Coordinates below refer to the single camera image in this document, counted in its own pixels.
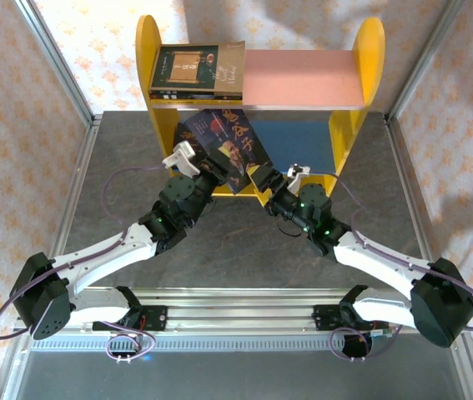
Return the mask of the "dark blue portrait book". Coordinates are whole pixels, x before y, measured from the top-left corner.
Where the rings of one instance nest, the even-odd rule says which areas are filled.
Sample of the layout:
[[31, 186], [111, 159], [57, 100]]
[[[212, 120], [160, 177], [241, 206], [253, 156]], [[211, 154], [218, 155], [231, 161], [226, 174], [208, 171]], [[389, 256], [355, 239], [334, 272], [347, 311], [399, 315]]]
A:
[[250, 185], [247, 174], [251, 167], [273, 163], [243, 110], [204, 109], [184, 121], [188, 132], [209, 155], [219, 150], [230, 163], [227, 185], [232, 194]]
[[206, 152], [189, 128], [183, 122], [179, 122], [174, 131], [173, 148], [183, 141], [187, 141], [194, 150], [195, 155], [190, 159], [190, 162], [197, 167], [206, 157]]

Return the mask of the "black wolf eyes book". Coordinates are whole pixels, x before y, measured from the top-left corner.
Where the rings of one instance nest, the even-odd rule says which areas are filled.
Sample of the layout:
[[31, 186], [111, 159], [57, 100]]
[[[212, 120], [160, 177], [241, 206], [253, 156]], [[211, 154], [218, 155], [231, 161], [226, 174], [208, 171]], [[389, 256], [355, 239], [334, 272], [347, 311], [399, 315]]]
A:
[[236, 100], [241, 101], [241, 92], [209, 92], [184, 90], [153, 90], [149, 92], [151, 99], [161, 100]]

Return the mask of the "tan scroll cover book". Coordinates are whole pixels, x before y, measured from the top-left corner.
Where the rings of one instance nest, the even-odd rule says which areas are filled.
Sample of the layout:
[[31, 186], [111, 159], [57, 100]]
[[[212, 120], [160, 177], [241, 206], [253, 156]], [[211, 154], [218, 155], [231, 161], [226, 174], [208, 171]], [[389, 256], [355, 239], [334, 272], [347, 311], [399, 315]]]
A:
[[159, 48], [149, 91], [240, 96], [246, 42], [164, 44]]

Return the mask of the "yellow cartoon book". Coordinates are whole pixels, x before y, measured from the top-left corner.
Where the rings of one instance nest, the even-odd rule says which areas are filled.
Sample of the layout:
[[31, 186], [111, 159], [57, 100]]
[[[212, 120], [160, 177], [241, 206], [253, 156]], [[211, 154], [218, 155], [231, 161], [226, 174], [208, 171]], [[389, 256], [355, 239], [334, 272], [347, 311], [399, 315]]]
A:
[[183, 107], [183, 106], [207, 106], [207, 105], [236, 105], [243, 104], [241, 99], [151, 99], [153, 107]]

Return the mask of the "yellow pink blue bookshelf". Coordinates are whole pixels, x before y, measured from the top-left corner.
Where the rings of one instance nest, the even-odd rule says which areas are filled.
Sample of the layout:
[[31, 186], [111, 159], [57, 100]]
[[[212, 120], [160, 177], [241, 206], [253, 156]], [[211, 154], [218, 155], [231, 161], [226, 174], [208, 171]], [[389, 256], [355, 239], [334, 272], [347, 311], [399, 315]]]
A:
[[[204, 109], [243, 110], [274, 168], [310, 167], [300, 186], [335, 186], [380, 85], [385, 58], [381, 20], [366, 19], [351, 50], [245, 51], [243, 104], [153, 107], [149, 83], [159, 48], [164, 45], [155, 20], [138, 21], [135, 49], [138, 80], [164, 158], [174, 152], [178, 123]], [[251, 197], [250, 183], [232, 194], [227, 182], [218, 196]]]

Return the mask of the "aluminium side rail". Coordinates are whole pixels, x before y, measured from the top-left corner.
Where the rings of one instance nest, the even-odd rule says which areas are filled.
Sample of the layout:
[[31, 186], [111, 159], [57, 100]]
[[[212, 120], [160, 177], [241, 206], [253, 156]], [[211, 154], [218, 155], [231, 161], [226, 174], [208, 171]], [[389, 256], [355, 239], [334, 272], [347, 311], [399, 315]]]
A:
[[428, 208], [421, 191], [420, 179], [413, 164], [413, 157], [410, 155], [399, 121], [396, 118], [390, 121], [385, 119], [385, 126], [414, 225], [420, 253], [424, 259], [435, 261], [441, 256], [442, 251], [435, 237]]
[[88, 125], [78, 152], [73, 169], [73, 177], [68, 187], [68, 195], [56, 233], [51, 246], [52, 259], [50, 263], [62, 261], [58, 267], [45, 267], [44, 274], [28, 283], [28, 291], [35, 299], [41, 299], [51, 305], [61, 305], [67, 312], [80, 313], [89, 307], [97, 307], [100, 302], [112, 297], [107, 290], [83, 290], [101, 275], [95, 271], [101, 262], [98, 257], [110, 251], [115, 239], [113, 237], [79, 249], [67, 255], [63, 251], [67, 245], [68, 235], [73, 224], [78, 200], [82, 192], [84, 179], [93, 153], [93, 147], [98, 136], [102, 117], [97, 115]]

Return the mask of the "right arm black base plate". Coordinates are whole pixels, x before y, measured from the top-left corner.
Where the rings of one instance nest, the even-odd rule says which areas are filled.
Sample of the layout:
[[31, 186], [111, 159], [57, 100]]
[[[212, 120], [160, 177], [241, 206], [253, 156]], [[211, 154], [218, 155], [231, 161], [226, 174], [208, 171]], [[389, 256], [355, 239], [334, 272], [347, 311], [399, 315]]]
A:
[[315, 305], [311, 314], [317, 331], [330, 331], [336, 328], [357, 330], [388, 329], [387, 322], [365, 321], [358, 314], [340, 305]]

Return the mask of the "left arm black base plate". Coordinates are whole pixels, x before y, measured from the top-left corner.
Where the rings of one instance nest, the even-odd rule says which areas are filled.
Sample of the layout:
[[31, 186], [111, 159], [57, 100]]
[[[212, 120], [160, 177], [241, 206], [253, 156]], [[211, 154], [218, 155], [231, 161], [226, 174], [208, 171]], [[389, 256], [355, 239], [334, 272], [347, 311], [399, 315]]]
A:
[[137, 329], [145, 332], [164, 331], [168, 320], [168, 308], [165, 306], [132, 306], [123, 317], [114, 322], [120, 327]]

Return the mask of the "aluminium rail frame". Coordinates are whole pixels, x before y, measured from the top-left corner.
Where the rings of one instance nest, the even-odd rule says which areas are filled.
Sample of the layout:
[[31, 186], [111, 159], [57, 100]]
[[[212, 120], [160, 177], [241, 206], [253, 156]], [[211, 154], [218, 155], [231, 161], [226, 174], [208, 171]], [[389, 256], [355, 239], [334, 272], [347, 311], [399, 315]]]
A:
[[[375, 290], [386, 296], [398, 292]], [[63, 329], [115, 331], [134, 335], [145, 332], [113, 323], [136, 305], [165, 306], [168, 320], [164, 331], [245, 333], [252, 331], [317, 331], [311, 317], [315, 305], [340, 305], [349, 291], [331, 289], [155, 289], [152, 292], [125, 286], [96, 287], [112, 297], [97, 307], [73, 313]]]

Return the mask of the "aluminium corner post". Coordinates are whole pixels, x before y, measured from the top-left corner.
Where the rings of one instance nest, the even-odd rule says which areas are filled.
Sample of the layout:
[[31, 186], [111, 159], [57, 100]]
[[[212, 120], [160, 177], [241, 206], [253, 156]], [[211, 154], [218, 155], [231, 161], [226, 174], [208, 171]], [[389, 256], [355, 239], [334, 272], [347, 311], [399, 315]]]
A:
[[445, 6], [438, 17], [435, 26], [433, 27], [429, 37], [427, 38], [424, 47], [418, 58], [415, 61], [413, 68], [405, 80], [398, 96], [393, 101], [390, 110], [384, 115], [385, 124], [391, 125], [394, 119], [397, 119], [400, 111], [405, 107], [407, 101], [415, 90], [416, 85], [421, 80], [425, 70], [431, 59], [434, 57], [441, 41], [444, 39], [451, 24], [455, 21], [465, 0], [447, 0]]
[[94, 114], [88, 101], [83, 95], [65, 57], [55, 41], [48, 25], [45, 23], [34, 0], [13, 0], [26, 21], [29, 29], [36, 38], [43, 56], [49, 61], [52, 70], [62, 85], [64, 92], [71, 100], [76, 112], [86, 126], [91, 126]]

